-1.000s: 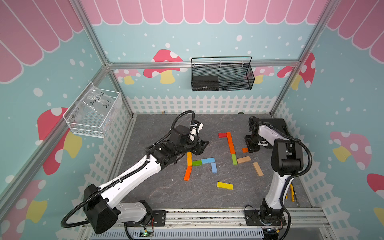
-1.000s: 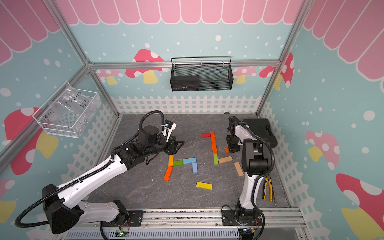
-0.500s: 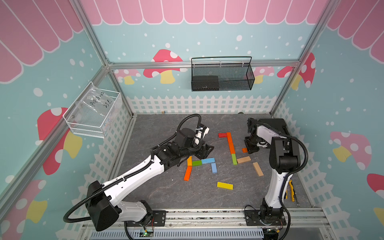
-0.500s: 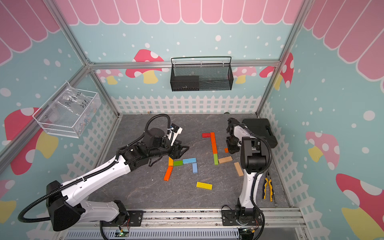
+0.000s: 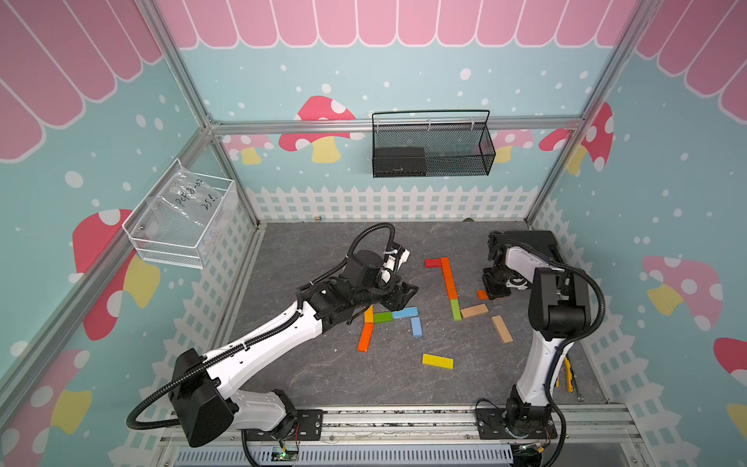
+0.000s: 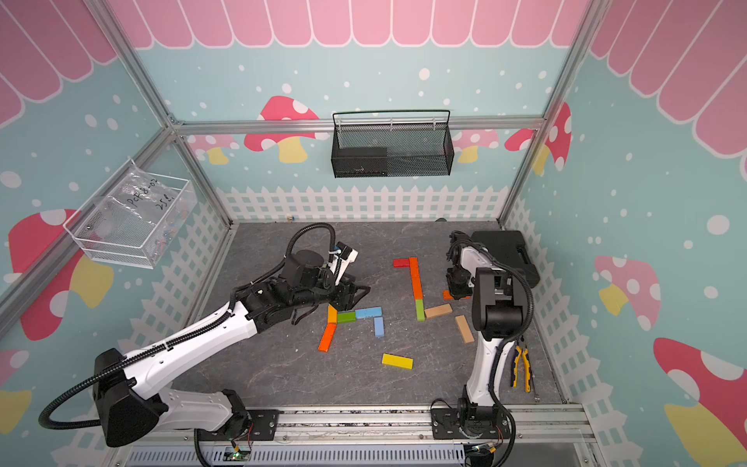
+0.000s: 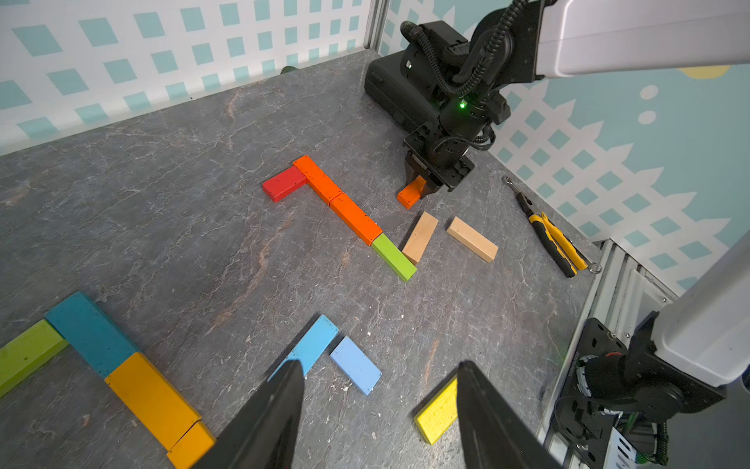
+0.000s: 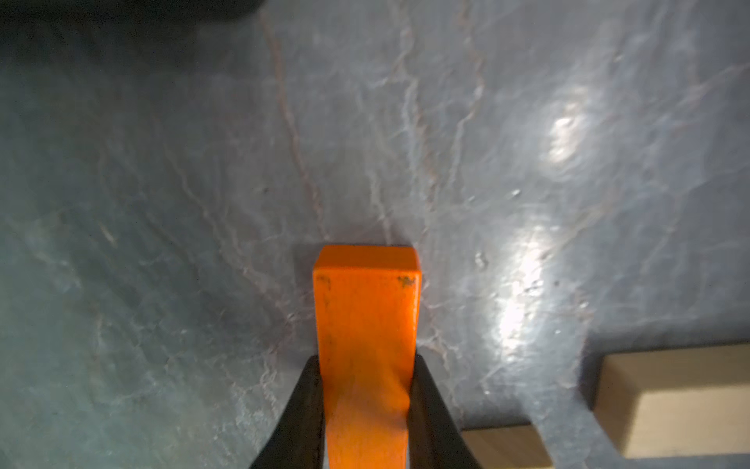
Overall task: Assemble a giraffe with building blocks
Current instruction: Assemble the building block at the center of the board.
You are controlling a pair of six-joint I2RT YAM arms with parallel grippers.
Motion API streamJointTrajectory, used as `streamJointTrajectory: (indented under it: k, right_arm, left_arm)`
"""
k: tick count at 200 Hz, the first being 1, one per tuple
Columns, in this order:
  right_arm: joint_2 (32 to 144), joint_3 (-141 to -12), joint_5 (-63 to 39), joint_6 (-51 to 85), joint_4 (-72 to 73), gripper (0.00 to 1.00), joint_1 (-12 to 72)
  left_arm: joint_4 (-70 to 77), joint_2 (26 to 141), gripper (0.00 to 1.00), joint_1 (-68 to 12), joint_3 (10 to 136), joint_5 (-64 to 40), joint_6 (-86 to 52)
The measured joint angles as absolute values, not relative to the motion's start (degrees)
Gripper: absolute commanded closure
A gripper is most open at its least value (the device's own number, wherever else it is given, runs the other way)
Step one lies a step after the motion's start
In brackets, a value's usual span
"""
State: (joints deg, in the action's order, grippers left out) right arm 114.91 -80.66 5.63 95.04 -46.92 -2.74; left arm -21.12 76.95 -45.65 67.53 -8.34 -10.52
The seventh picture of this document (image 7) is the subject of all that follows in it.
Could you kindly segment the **yellow-orange long block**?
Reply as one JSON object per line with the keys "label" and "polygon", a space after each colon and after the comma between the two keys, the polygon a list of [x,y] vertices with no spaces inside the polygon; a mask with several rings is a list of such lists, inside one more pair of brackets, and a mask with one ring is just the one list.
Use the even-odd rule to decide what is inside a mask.
{"label": "yellow-orange long block", "polygon": [[167,451],[201,420],[199,413],[140,352],[117,367],[105,383]]}

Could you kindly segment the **orange block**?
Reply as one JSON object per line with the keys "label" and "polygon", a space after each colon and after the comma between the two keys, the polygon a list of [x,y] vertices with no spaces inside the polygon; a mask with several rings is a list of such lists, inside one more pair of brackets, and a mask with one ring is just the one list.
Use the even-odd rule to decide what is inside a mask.
{"label": "orange block", "polygon": [[427,182],[424,178],[416,176],[411,183],[398,193],[396,199],[404,208],[412,209],[422,199],[426,185]]}
{"label": "orange block", "polygon": [[329,206],[367,246],[383,234],[382,229],[345,193],[332,199]]}

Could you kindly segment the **red-orange block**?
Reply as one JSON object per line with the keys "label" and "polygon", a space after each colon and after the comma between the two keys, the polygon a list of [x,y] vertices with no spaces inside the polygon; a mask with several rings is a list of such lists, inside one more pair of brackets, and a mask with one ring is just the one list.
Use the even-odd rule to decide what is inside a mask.
{"label": "red-orange block", "polygon": [[310,156],[302,156],[293,162],[307,178],[308,185],[327,204],[330,205],[341,195],[341,189],[322,171]]}

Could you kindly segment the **lime green short block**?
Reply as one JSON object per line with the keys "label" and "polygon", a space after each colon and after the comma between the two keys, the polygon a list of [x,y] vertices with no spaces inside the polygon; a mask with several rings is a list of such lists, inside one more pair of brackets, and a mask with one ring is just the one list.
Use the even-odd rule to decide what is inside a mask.
{"label": "lime green short block", "polygon": [[68,342],[50,325],[40,320],[1,349],[1,390],[4,397],[68,347]]}

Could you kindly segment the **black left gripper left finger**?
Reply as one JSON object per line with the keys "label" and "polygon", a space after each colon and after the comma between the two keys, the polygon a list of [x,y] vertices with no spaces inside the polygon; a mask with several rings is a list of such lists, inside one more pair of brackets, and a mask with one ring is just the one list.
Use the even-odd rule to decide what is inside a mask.
{"label": "black left gripper left finger", "polygon": [[288,361],[241,408],[195,468],[290,468],[302,406],[302,363]]}

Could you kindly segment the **light blue long block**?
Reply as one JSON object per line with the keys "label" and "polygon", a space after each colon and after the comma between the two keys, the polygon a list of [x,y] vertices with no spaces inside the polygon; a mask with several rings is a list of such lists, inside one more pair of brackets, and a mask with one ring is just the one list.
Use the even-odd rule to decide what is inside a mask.
{"label": "light blue long block", "polygon": [[327,316],[318,315],[271,373],[269,379],[272,379],[287,362],[299,362],[303,376],[306,377],[338,334],[339,328],[332,320]]}

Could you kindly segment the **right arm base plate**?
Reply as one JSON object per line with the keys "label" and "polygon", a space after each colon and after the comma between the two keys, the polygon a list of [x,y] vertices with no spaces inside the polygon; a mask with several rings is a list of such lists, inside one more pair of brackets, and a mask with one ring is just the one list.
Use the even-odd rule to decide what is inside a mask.
{"label": "right arm base plate", "polygon": [[553,429],[591,468],[603,468],[618,411],[610,400],[620,385],[626,347],[595,318],[584,322],[553,410]]}

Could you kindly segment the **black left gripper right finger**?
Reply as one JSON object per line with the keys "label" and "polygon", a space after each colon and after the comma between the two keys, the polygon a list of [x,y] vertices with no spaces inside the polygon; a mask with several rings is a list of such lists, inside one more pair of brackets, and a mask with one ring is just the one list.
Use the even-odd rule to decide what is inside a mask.
{"label": "black left gripper right finger", "polygon": [[479,367],[459,363],[457,410],[468,468],[559,468]]}

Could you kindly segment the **light blue short block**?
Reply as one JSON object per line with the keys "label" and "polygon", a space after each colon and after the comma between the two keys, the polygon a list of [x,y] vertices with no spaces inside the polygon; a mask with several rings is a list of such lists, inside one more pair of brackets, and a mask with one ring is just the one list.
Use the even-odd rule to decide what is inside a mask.
{"label": "light blue short block", "polygon": [[331,359],[365,396],[370,395],[382,376],[382,371],[348,336],[338,343]]}

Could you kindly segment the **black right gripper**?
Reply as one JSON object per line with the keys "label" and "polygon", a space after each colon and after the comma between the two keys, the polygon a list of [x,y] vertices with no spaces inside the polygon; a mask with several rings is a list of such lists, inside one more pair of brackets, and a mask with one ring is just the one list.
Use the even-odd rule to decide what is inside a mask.
{"label": "black right gripper", "polygon": [[446,134],[439,123],[425,123],[404,139],[406,184],[418,177],[425,181],[424,192],[441,188],[452,192],[475,169],[468,158],[469,145]]}

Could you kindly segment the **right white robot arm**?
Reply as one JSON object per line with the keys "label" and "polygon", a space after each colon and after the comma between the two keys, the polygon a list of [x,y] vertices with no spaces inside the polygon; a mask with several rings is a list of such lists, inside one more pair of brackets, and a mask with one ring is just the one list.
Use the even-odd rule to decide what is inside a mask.
{"label": "right white robot arm", "polygon": [[[437,21],[400,28],[408,101],[439,109],[405,139],[407,185],[398,197],[455,189],[511,114],[512,83],[596,72],[744,64],[745,1],[514,1],[489,14],[471,40]],[[664,422],[726,396],[749,367],[749,242],[741,240],[674,303],[650,314],[626,353],[588,356],[580,395],[610,410]]]}

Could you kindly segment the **yellow-orange short block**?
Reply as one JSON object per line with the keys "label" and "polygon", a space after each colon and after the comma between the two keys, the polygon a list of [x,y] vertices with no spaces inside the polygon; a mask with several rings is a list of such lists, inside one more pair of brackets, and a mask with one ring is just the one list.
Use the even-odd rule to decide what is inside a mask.
{"label": "yellow-orange short block", "polygon": [[199,421],[177,441],[167,457],[177,469],[191,469],[216,443],[207,426]]}

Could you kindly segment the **tan wooden short block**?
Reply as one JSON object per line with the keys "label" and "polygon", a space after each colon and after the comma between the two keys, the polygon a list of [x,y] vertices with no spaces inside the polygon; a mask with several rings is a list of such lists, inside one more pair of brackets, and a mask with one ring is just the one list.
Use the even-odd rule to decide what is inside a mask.
{"label": "tan wooden short block", "polygon": [[423,212],[402,248],[404,256],[414,265],[421,260],[431,240],[439,220],[428,212]]}

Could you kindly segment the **teal long block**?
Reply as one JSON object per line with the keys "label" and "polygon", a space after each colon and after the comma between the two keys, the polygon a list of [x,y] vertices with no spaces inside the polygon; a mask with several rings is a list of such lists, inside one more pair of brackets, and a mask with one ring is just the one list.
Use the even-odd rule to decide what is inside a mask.
{"label": "teal long block", "polygon": [[101,377],[140,351],[101,308],[78,291],[46,315],[46,321]]}

